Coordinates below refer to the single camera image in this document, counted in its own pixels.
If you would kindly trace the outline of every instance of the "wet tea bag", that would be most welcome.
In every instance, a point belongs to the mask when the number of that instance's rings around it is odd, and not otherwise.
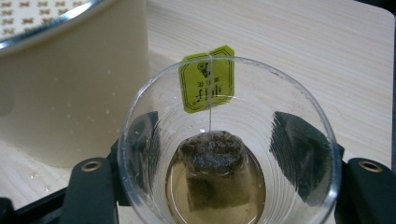
[[[191,211],[248,203],[247,152],[239,137],[224,131],[200,133],[184,140],[177,155],[186,166]]]

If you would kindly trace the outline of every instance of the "cup rim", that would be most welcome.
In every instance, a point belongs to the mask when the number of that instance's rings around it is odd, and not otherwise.
[[[247,58],[243,57],[235,57],[235,56],[203,56],[199,58],[194,58],[194,59],[189,59],[186,61],[182,61],[179,63],[175,63],[165,69],[163,69],[161,72],[159,72],[157,75],[152,77],[135,95],[134,99],[132,100],[130,106],[128,107],[128,111],[126,113],[126,116],[124,118],[123,126],[120,131],[120,141],[118,145],[118,165],[119,165],[119,170],[120,170],[120,179],[122,180],[122,186],[123,189],[127,195],[128,201],[130,205],[134,208],[136,213],[138,214],[139,218],[146,219],[148,222],[147,223],[159,223],[163,222],[162,218],[158,216],[158,214],[154,213],[153,211],[150,210],[153,206],[150,206],[145,203],[145,201],[142,199],[141,195],[139,194],[138,190],[133,188],[131,179],[128,176],[128,166],[127,166],[127,158],[125,158],[125,147],[123,146],[124,141],[126,140],[126,134],[128,133],[128,129],[131,125],[132,120],[130,120],[130,117],[134,113],[134,108],[136,106],[136,103],[139,101],[139,98],[142,96],[143,92],[153,85],[163,74],[166,74],[167,72],[171,70],[178,69],[179,67],[188,64],[188,63],[197,63],[203,60],[227,60],[227,61],[233,61],[233,62],[240,62],[240,63],[249,63],[253,65],[258,65],[259,67],[265,68],[266,70],[270,71],[272,74],[275,76],[279,76],[290,82],[295,88],[300,90],[305,97],[311,102],[311,104],[314,106],[315,110],[317,111],[322,124],[325,128],[326,134],[328,136],[328,141],[330,143],[331,149],[332,149],[332,172],[331,172],[331,184],[329,186],[328,193],[326,197],[323,200],[323,203],[320,207],[327,207],[328,209],[325,210],[326,212],[322,212],[318,214],[318,216],[315,216],[312,220],[311,223],[321,223],[325,221],[330,213],[332,212],[332,208],[335,205],[335,201],[340,189],[341,185],[341,155],[339,151],[339,146],[336,143],[335,140],[335,135],[332,131],[332,127],[330,125],[330,122],[328,121],[326,115],[324,114],[322,108],[318,104],[318,101],[314,98],[314,96],[306,89],[301,83],[299,83],[296,79],[293,77],[290,77],[289,75],[283,73],[282,71],[266,64],[266,63],[261,63],[255,60],[250,60]]]

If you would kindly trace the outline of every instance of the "white cup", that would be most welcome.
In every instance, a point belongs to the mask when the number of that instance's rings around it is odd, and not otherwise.
[[[0,41],[0,139],[53,166],[106,156],[149,77],[145,1],[89,1]]]

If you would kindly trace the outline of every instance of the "yellow tag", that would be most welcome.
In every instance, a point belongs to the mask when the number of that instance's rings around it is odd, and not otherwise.
[[[233,49],[222,46],[209,52],[216,56],[233,56]],[[187,56],[183,61],[208,57],[208,53]],[[184,110],[194,113],[221,105],[233,97],[233,62],[229,60],[189,63],[179,68]]]

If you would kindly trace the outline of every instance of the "wooden table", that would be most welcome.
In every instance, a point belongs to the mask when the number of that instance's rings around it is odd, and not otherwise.
[[[394,17],[349,0],[147,1],[153,74],[185,55],[227,44],[301,82],[326,113],[344,160],[390,167]],[[68,168],[0,142],[0,196],[21,207],[67,185]],[[131,209],[121,209],[128,223]]]

